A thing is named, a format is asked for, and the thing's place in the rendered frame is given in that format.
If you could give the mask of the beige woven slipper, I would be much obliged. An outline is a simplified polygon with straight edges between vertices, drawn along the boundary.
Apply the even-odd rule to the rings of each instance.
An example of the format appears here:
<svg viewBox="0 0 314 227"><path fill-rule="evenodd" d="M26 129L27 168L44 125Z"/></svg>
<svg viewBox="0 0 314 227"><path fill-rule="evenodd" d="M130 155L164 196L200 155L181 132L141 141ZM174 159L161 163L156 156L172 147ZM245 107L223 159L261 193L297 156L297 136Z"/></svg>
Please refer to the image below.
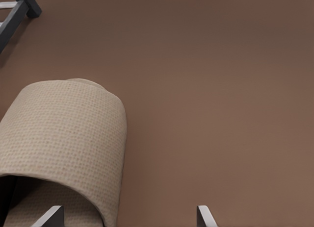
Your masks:
<svg viewBox="0 0 314 227"><path fill-rule="evenodd" d="M52 206L66 227L116 227L127 140L121 100L86 79L23 88L0 121L0 227Z"/></svg>

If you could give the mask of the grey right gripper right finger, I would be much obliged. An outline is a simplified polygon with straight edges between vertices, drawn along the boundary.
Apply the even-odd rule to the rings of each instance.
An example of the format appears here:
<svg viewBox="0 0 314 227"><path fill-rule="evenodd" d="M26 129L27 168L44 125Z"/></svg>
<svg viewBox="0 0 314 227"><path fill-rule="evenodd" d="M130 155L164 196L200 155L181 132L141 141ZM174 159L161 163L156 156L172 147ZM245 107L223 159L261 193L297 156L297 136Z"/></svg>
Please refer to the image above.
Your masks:
<svg viewBox="0 0 314 227"><path fill-rule="evenodd" d="M196 227L216 227L216 221L206 205L197 206Z"/></svg>

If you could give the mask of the dark grey shoe rack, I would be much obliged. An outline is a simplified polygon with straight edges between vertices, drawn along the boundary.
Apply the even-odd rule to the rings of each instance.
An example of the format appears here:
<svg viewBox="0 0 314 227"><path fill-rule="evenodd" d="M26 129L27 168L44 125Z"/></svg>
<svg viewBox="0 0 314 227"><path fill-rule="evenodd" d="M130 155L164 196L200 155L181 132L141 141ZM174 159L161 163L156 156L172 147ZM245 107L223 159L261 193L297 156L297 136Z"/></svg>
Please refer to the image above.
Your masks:
<svg viewBox="0 0 314 227"><path fill-rule="evenodd" d="M3 22L0 22L0 54L19 27L25 16L38 18L42 9L36 0L0 1L1 9L11 9Z"/></svg>

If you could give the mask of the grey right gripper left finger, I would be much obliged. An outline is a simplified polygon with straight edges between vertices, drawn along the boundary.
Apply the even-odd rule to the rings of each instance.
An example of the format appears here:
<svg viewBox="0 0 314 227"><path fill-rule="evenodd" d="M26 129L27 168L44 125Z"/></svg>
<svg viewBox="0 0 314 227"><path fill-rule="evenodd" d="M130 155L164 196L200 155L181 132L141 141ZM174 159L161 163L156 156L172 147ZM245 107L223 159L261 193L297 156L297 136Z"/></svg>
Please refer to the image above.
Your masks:
<svg viewBox="0 0 314 227"><path fill-rule="evenodd" d="M65 227L64 207L52 206L31 227Z"/></svg>

